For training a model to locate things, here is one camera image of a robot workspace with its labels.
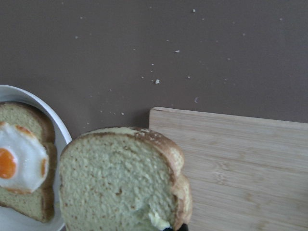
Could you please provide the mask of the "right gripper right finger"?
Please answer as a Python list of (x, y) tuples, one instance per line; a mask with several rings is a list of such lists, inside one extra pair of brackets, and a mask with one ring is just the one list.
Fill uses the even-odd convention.
[(188, 225), (187, 224), (182, 224), (182, 226), (180, 227), (180, 231), (188, 231)]

